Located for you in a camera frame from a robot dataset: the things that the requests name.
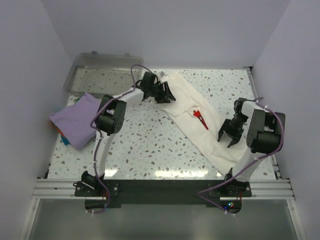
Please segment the white Coca-Cola t-shirt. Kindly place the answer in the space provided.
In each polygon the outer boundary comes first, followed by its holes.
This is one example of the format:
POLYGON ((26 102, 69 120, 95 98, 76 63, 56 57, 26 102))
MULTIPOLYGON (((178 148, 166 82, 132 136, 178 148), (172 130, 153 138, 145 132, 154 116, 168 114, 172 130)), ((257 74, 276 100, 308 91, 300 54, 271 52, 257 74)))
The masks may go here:
POLYGON ((227 174, 245 154, 247 131, 237 144, 228 147, 231 141, 228 136, 224 135, 218 141, 218 132, 225 119, 203 95, 178 72, 161 73, 160 81, 168 83, 176 101, 155 104, 155 107, 169 116, 220 174, 227 174))

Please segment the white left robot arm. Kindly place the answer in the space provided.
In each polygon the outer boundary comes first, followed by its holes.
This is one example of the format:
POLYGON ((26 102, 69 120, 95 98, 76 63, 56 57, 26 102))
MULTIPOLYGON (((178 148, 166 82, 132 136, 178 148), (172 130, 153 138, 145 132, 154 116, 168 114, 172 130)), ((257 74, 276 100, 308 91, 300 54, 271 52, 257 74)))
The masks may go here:
POLYGON ((85 171, 81 181, 92 188, 103 183, 107 156, 114 137, 118 134, 125 121, 126 110, 138 105, 148 98, 154 98, 158 104, 168 104, 176 101, 167 81, 161 82, 152 72, 145 72, 143 78, 133 86, 118 95, 104 95, 98 111, 90 123, 96 130, 93 151, 93 170, 85 171))

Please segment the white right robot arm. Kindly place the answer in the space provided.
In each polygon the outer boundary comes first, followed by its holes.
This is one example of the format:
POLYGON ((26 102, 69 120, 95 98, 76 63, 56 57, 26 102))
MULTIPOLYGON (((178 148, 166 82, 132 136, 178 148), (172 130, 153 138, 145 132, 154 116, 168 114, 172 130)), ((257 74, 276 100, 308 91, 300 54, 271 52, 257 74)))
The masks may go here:
POLYGON ((260 104, 262 98, 238 98, 234 102, 234 115, 225 119, 218 131, 218 141, 226 135, 231 141, 228 148, 238 144, 249 122, 246 134, 247 149, 240 161, 224 177, 224 183, 249 182, 260 163, 279 152, 284 145, 286 115, 260 104))

